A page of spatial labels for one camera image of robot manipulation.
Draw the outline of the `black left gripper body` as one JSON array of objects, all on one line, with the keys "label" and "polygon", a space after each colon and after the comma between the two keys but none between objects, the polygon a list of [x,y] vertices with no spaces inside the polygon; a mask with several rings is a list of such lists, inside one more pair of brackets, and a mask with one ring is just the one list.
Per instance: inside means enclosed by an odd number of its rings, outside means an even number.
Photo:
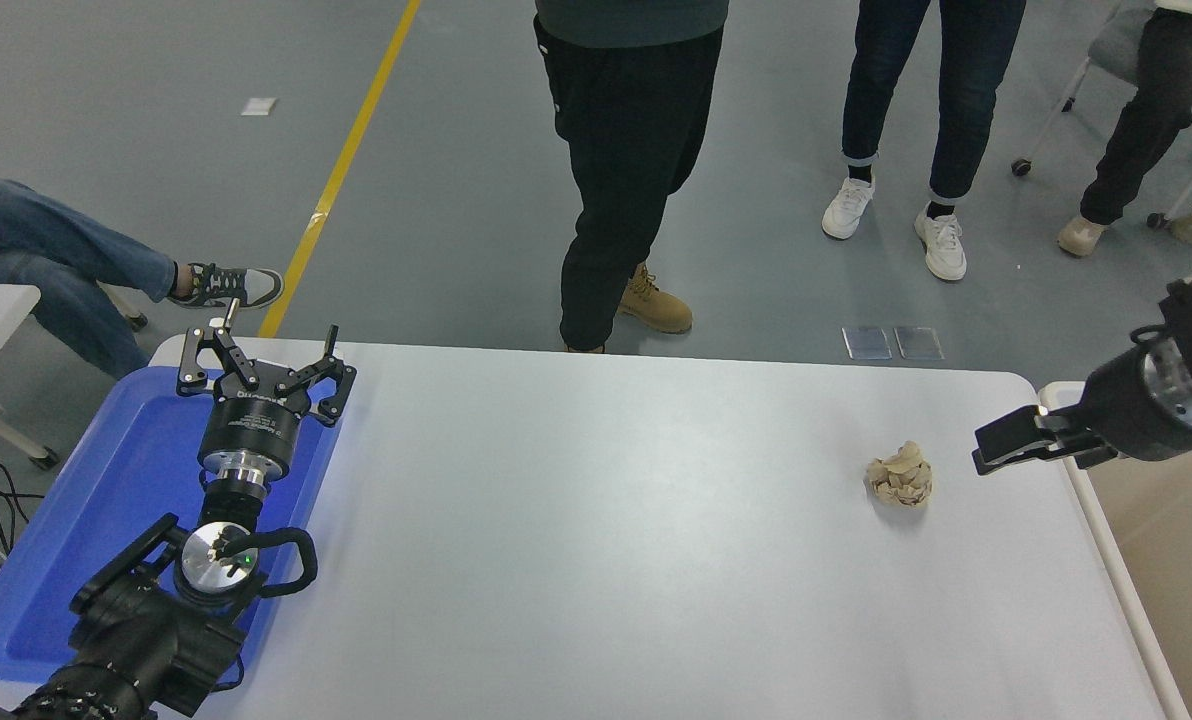
[{"label": "black left gripper body", "polygon": [[212,410],[199,447],[199,464],[221,471],[236,457],[257,457],[263,471],[286,471],[293,463],[296,437],[308,415],[308,389],[288,396],[238,389],[232,395],[212,391]]}]

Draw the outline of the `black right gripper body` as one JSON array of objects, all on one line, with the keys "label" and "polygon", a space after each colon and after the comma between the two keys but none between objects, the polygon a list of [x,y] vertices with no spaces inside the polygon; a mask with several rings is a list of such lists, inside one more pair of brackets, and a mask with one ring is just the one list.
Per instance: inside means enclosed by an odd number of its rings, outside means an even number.
[{"label": "black right gripper body", "polygon": [[1177,350],[1137,345],[1095,370],[1080,406],[1085,423],[1117,454],[1165,461],[1192,451],[1192,387]]}]

